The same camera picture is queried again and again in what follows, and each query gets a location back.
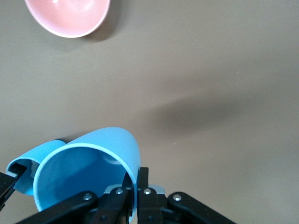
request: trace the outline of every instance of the screw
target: screw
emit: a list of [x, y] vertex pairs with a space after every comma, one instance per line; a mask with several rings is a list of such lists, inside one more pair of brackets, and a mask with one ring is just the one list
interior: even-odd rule
[[123, 193], [123, 190], [121, 188], [118, 188], [116, 190], [116, 194], [121, 195]]
[[151, 194], [151, 190], [149, 188], [144, 189], [143, 191], [146, 195]]
[[175, 201], [180, 201], [180, 200], [182, 200], [182, 197], [181, 197], [181, 195], [178, 195], [178, 194], [175, 194], [173, 197], [172, 197]]
[[84, 195], [83, 200], [88, 201], [89, 199], [91, 199], [93, 196], [89, 193], [87, 193], [86, 195]]

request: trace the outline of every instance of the gray table surface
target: gray table surface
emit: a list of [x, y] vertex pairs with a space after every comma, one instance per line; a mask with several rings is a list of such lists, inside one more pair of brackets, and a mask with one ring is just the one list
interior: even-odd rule
[[[0, 171], [120, 126], [166, 194], [240, 224], [298, 223], [298, 21], [296, 0], [112, 0], [98, 30], [67, 39], [1, 0]], [[15, 193], [0, 223], [35, 212]]]

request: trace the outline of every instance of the bowl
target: bowl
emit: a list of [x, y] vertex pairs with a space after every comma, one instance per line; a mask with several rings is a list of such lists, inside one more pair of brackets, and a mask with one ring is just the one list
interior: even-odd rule
[[67, 38], [88, 35], [105, 20], [110, 0], [25, 0], [35, 20], [49, 32]]

